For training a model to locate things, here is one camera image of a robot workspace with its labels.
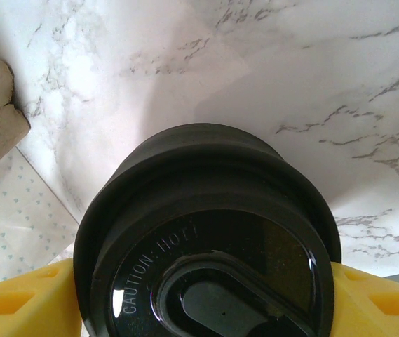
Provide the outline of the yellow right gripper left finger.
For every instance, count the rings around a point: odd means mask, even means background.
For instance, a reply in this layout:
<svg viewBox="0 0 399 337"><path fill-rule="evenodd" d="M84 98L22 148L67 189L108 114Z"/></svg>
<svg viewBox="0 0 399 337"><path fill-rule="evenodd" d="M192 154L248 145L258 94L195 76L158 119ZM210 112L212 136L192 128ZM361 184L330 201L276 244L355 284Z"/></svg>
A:
<svg viewBox="0 0 399 337"><path fill-rule="evenodd" d="M0 282L0 336L80 336L71 258Z"/></svg>

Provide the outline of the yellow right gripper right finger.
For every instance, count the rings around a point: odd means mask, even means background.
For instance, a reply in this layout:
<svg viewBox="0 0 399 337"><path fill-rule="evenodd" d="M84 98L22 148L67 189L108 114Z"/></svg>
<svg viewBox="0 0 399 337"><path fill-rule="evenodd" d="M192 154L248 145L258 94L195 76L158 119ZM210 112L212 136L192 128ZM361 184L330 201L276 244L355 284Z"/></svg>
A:
<svg viewBox="0 0 399 337"><path fill-rule="evenodd" d="M332 264L336 337L399 337L399 283Z"/></svg>

